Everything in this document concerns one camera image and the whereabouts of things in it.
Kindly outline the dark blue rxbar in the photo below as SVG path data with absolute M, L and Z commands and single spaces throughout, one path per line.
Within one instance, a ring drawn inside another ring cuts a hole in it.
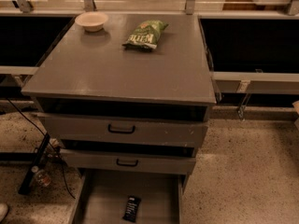
M 136 196 L 129 196 L 125 207 L 123 219 L 135 223 L 138 207 L 141 199 Z

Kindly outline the grey drawer cabinet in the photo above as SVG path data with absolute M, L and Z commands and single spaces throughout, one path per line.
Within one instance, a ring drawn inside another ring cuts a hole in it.
M 151 52 L 122 45 L 144 15 L 112 14 L 94 34 L 73 26 L 23 93 L 39 113 L 207 123 L 215 97 L 199 22 L 184 15 L 160 19 L 168 26 Z M 180 158 L 195 158 L 199 148 L 57 140 L 62 150 Z

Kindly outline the top grey drawer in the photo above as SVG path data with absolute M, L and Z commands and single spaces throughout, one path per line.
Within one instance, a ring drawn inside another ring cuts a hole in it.
M 47 132 L 60 140 L 150 146 L 200 147 L 207 123 L 39 113 Z

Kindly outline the middle grey drawer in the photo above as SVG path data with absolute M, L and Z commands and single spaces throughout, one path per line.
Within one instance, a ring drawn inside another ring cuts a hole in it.
M 63 149 L 64 161 L 72 167 L 125 172 L 186 175 L 195 165 L 195 158 L 164 157 L 128 153 L 110 153 Z

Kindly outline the open bottom grey drawer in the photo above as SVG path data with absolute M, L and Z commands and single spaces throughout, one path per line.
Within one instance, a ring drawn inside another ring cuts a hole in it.
M 141 199 L 135 223 L 122 217 L 129 196 Z M 68 224 L 181 224 L 177 175 L 88 170 Z

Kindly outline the green kettle chips bag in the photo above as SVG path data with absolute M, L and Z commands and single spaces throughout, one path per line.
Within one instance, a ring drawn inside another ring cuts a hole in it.
M 122 45 L 126 48 L 156 49 L 161 34 L 167 26 L 168 24 L 164 21 L 143 21 L 132 31 Z

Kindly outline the white paper bowl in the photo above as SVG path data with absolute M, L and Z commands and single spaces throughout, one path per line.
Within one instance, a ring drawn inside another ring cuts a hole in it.
M 103 29 L 108 21 L 108 15 L 103 12 L 84 12 L 75 18 L 75 23 L 86 32 L 98 32 Z

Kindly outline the small clear bottle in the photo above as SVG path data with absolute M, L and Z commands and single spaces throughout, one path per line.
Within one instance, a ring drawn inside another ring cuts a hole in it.
M 44 170 L 40 169 L 38 166 L 33 166 L 31 168 L 32 173 L 34 174 L 34 178 L 36 182 L 42 186 L 47 187 L 51 183 L 50 175 Z

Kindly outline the black metal leg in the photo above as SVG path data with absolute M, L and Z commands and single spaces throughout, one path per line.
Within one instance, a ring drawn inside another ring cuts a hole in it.
M 25 178 L 23 179 L 22 183 L 21 183 L 21 186 L 18 190 L 18 193 L 20 195 L 27 195 L 29 192 L 30 192 L 30 185 L 31 185 L 31 182 L 34 178 L 34 173 L 32 172 L 32 168 L 34 166 L 38 166 L 38 164 L 40 163 L 42 157 L 43 157 L 43 154 L 45 152 L 45 149 L 49 143 L 49 140 L 50 140 L 50 136 L 48 133 L 45 134 L 40 146 L 38 147 L 37 149 L 37 153 L 34 154 L 34 159 L 33 161 L 31 162 L 30 166 L 29 166 L 29 169 L 25 175 Z

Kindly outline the white shoe tip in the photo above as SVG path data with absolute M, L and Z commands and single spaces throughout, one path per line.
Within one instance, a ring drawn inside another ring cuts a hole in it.
M 6 203 L 0 203 L 0 222 L 4 220 L 8 213 L 8 205 Z

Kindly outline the metal bracket under shelf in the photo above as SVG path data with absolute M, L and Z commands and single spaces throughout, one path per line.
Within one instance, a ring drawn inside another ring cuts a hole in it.
M 246 93 L 238 106 L 237 114 L 241 120 L 244 119 L 245 109 L 247 107 L 250 97 L 251 97 L 251 94 Z

